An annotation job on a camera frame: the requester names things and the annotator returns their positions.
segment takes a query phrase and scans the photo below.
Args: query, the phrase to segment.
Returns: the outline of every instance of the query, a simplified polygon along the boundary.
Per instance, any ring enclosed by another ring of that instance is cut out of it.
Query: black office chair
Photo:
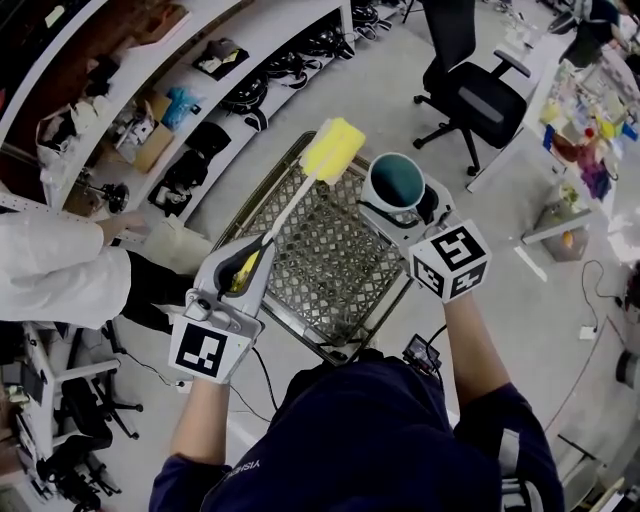
[[[423,2],[436,57],[424,74],[424,89],[430,97],[415,96],[414,103],[428,103],[449,118],[440,128],[413,145],[421,149],[442,135],[462,131],[471,153],[473,165],[469,176],[480,171],[478,154],[471,132],[495,148],[503,148],[513,138],[527,103],[517,92],[500,80],[510,68],[529,77],[530,71],[509,55],[497,50],[502,60],[488,72],[471,62],[476,49],[475,0],[429,0]]]
[[[94,484],[108,496],[120,491],[102,479],[105,466],[101,464],[94,469],[89,458],[93,451],[111,446],[113,435],[85,379],[63,382],[61,388],[62,408],[83,435],[69,437],[51,457],[39,460],[36,464],[38,476],[53,483],[64,498],[76,504],[74,512],[100,510],[101,502]],[[83,464],[88,468],[90,481],[77,471]]]

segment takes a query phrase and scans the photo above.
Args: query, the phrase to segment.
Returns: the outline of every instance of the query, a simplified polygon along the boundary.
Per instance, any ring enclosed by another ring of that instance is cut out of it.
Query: floor
[[[540,27],[551,20],[551,14],[532,0],[514,3]],[[485,67],[497,64],[491,53],[504,37],[503,19],[490,5],[477,4],[478,49],[471,60]],[[600,291],[622,293],[628,267],[620,258],[632,259],[634,242],[640,245],[640,219],[636,217],[640,175],[634,175],[631,165],[623,165],[616,222],[611,233],[595,227],[591,230],[582,262],[556,263],[541,245],[524,247],[546,277],[541,279],[514,248],[519,247],[520,236],[541,211],[549,193],[547,179],[522,159],[514,161],[503,179],[471,195],[464,188],[470,162],[460,134],[438,139],[421,151],[413,148],[415,136],[435,130],[444,119],[429,107],[411,101],[421,92],[422,74],[434,56],[424,16],[412,14],[406,26],[399,22],[396,18],[392,31],[383,34],[381,40],[360,42],[355,59],[333,62],[297,94],[272,120],[270,128],[255,137],[227,169],[189,226],[217,240],[265,174],[303,132],[317,129],[328,117],[345,117],[367,135],[361,152],[365,158],[386,151],[409,155],[449,188],[461,216],[473,219],[484,234],[493,251],[493,262],[486,283],[475,293],[476,299],[514,383],[547,429],[560,467],[575,458],[575,453],[556,440],[559,432],[604,462],[615,459],[622,464],[619,446],[635,425],[637,405],[635,394],[617,384],[613,375],[623,344],[634,340],[640,343],[640,336],[634,337],[632,326],[612,300],[595,297],[599,270],[591,264],[586,271],[586,289],[601,328],[595,340],[579,339],[581,326],[594,325],[583,297],[581,273],[584,261],[598,259],[605,271]],[[476,143],[481,162],[488,162],[495,150],[478,139]],[[636,147],[628,148],[626,162],[637,161],[639,153]],[[609,243],[611,236],[617,254]],[[269,317],[261,314],[260,319],[267,329],[258,348],[269,369],[276,399],[281,400],[291,377],[320,360]],[[385,353],[398,355],[414,333],[428,338],[442,324],[439,302],[413,287],[379,331],[376,342]],[[122,343],[135,357],[157,368],[171,382],[181,377],[166,365],[167,336],[152,334],[124,319],[118,319],[117,329]],[[447,407],[455,413],[458,408],[447,341],[442,335],[435,347],[444,362]],[[98,346],[100,339],[86,343],[92,348],[86,357],[96,360],[108,354],[104,346]],[[259,414],[272,415],[264,375],[253,354],[244,360],[232,382]],[[123,490],[122,495],[106,501],[107,510],[143,511],[186,395],[126,358],[116,385],[122,399],[141,401],[145,411],[127,417],[140,432],[138,441],[124,438],[116,429],[113,446],[99,453]],[[267,424],[248,413],[235,393],[231,411],[228,461],[233,464],[265,432]],[[51,504],[46,509],[71,510],[66,504],[59,505]],[[33,510],[40,509],[45,507],[33,506]]]

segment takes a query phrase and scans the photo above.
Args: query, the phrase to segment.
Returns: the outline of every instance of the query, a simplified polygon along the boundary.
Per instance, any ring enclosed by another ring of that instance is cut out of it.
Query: cable
[[[137,363],[138,365],[142,366],[143,368],[145,368],[145,369],[149,370],[149,371],[150,371],[150,372],[152,372],[152,373],[155,373],[155,374],[158,376],[158,378],[162,381],[162,383],[163,383],[165,386],[169,386],[169,387],[172,387],[172,388],[176,387],[176,385],[175,385],[175,384],[173,384],[169,379],[167,379],[164,375],[162,375],[162,374],[161,374],[158,370],[156,370],[153,366],[150,366],[150,365],[148,365],[148,364],[141,363],[141,362],[140,362],[140,361],[138,361],[135,357],[133,357],[131,354],[129,354],[129,352],[124,352],[124,354],[123,354],[123,355],[125,355],[125,356],[127,356],[127,357],[130,357],[130,358],[131,358],[135,363]]]
[[[591,309],[591,313],[593,314],[593,317],[596,319],[596,326],[593,328],[593,332],[598,332],[598,327],[600,326],[600,323],[598,321],[598,315],[596,314],[596,310],[593,307],[593,304],[591,304],[591,302],[589,302],[589,298],[587,297],[587,289],[584,286],[584,273],[585,270],[587,269],[587,266],[590,263],[596,263],[599,267],[600,267],[600,277],[598,278],[598,280],[596,281],[596,285],[594,287],[594,291],[596,293],[596,296],[601,298],[601,299],[614,299],[616,301],[616,304],[618,304],[618,301],[620,301],[620,297],[618,297],[617,295],[603,295],[598,291],[598,286],[600,285],[600,281],[602,281],[602,278],[604,277],[604,267],[602,266],[602,263],[600,263],[598,260],[589,260],[587,261],[583,267],[582,267],[582,294],[584,295],[584,300],[587,303],[587,305],[589,306],[589,308]]]
[[[262,366],[262,370],[264,371],[264,376],[267,378],[267,386],[269,387],[269,395],[271,396],[271,403],[273,404],[273,408],[277,411],[279,407],[276,404],[275,397],[273,396],[273,388],[271,387],[271,379],[269,378],[269,372],[267,371],[267,367],[265,366],[264,361],[262,360],[262,356],[260,355],[260,352],[258,352],[258,349],[256,347],[253,347],[251,350],[253,350],[258,356],[258,361],[260,361],[260,366]]]
[[[598,347],[598,344],[600,343],[600,339],[602,338],[602,333],[600,333],[598,335],[598,338],[596,339],[596,342],[593,344],[593,347],[591,347],[591,352],[589,353],[589,357],[587,357],[587,360],[584,363],[584,366],[582,367],[582,370],[580,371],[580,373],[578,374],[578,378],[575,380],[575,382],[573,383],[573,386],[571,386],[571,389],[569,390],[569,393],[567,393],[567,396],[565,397],[565,399],[562,401],[562,403],[560,404],[560,407],[558,407],[558,410],[556,411],[556,413],[553,415],[553,418],[551,418],[551,421],[549,423],[547,423],[547,426],[545,427],[545,432],[549,429],[549,427],[551,427],[551,425],[553,425],[553,422],[556,420],[556,418],[560,415],[560,412],[562,412],[562,409],[564,408],[565,405],[567,405],[567,402],[569,401],[569,399],[571,398],[571,396],[573,395],[573,392],[576,390],[576,387],[578,387],[578,383],[580,382],[580,379],[582,378],[582,376],[584,375],[584,372],[587,371],[587,366],[589,366],[589,362],[591,361],[591,358],[593,357],[593,354],[596,351],[596,348]]]
[[[242,395],[240,394],[240,391],[238,391],[236,388],[233,387],[232,384],[229,384],[229,386],[231,386],[231,389],[233,389],[236,394],[238,395],[238,398],[240,398],[240,400],[242,401],[242,403],[249,409],[248,411],[238,411],[238,412],[250,412],[251,414],[253,414],[256,418],[260,418],[262,421],[266,421],[267,423],[271,423],[271,420],[268,420],[267,418],[265,418],[264,416],[260,416],[256,411],[253,410],[253,407],[251,407],[247,401],[242,398]]]
[[[442,375],[440,374],[440,370],[438,369],[438,366],[436,365],[436,363],[433,361],[433,359],[431,359],[431,354],[429,354],[429,348],[431,347],[431,344],[434,342],[434,340],[446,328],[447,328],[447,324],[444,324],[442,327],[440,327],[440,329],[436,331],[436,333],[433,336],[431,336],[431,339],[427,341],[427,350],[426,350],[427,358],[429,358],[429,362],[431,363],[431,366],[433,366],[433,369],[436,371],[436,375],[438,376],[438,381],[440,382],[440,391],[442,391],[443,394],[444,394],[444,382],[442,381]]]

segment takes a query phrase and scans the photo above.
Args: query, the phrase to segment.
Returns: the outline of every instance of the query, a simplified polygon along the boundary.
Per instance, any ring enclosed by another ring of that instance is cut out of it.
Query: helmet
[[[355,26],[366,24],[375,25],[380,19],[378,10],[369,2],[353,1],[351,3],[351,15]]]
[[[312,26],[296,40],[296,44],[300,53],[312,57],[340,57],[349,60],[355,56],[344,36],[329,24]]]
[[[227,94],[220,105],[236,114],[248,114],[262,105],[268,89],[269,78],[266,73],[257,71],[242,80]]]
[[[284,78],[287,75],[300,78],[303,74],[304,59],[296,52],[285,49],[273,55],[263,69],[269,78]]]

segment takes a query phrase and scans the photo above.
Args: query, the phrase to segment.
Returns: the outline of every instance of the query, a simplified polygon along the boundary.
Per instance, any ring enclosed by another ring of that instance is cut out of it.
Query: shelf
[[[61,210],[82,167],[94,151],[100,139],[109,128],[122,108],[135,93],[155,73],[155,71],[193,36],[204,29],[211,21],[225,11],[240,3],[241,0],[183,0],[189,14],[176,30],[163,40],[146,46],[132,48],[126,52],[120,68],[112,77],[111,89],[107,95],[110,106],[105,109],[89,130],[73,144],[74,151],[69,155],[62,187],[49,187],[47,197],[54,210]]]
[[[173,141],[148,174],[142,175],[130,166],[127,167],[129,173],[101,168],[97,172],[99,179],[111,183],[123,181],[131,194],[128,209],[137,208],[146,201],[162,173],[186,151],[187,137],[236,85],[289,40],[342,5],[343,0],[281,0],[278,3],[259,0],[234,16],[185,55],[156,85],[156,90],[164,93],[173,86],[189,87],[196,96],[203,98],[198,103],[200,113],[190,114],[183,121],[174,133]],[[221,37],[233,39],[250,57],[222,80],[215,81],[194,69],[191,63],[201,54],[208,40]]]
[[[324,66],[327,66],[333,59],[331,58],[318,58],[322,61]],[[322,70],[308,69],[306,70],[309,80],[313,78]],[[264,100],[264,103],[260,106],[260,110],[264,115],[271,119],[273,115],[287,102],[293,95],[298,92],[291,87],[280,85],[271,81],[269,83],[269,92]],[[229,137],[231,137],[231,143],[214,157],[208,168],[207,178],[202,186],[193,190],[193,197],[189,204],[180,214],[179,218],[182,222],[186,222],[189,216],[193,213],[198,203],[202,201],[209,189],[214,185],[218,178],[222,175],[224,170],[231,164],[231,162],[238,156],[238,154],[244,149],[249,141],[257,135],[259,132],[251,128],[244,122],[244,117],[236,114],[228,115],[228,113],[221,109],[214,110],[206,119],[207,121],[216,123],[219,125]]]
[[[69,20],[69,22],[60,30],[58,35],[53,38],[53,41],[45,48],[44,52],[33,63],[25,77],[22,79],[22,83],[16,90],[15,94],[9,100],[9,104],[0,118],[0,147],[4,143],[9,128],[13,124],[20,107],[24,104],[33,89],[34,85],[42,76],[42,73],[51,61],[58,55],[58,52],[64,47],[64,45],[71,39],[82,25],[84,25],[91,16],[93,16],[100,7],[102,7],[107,0],[89,0],[89,2],[80,11]]]

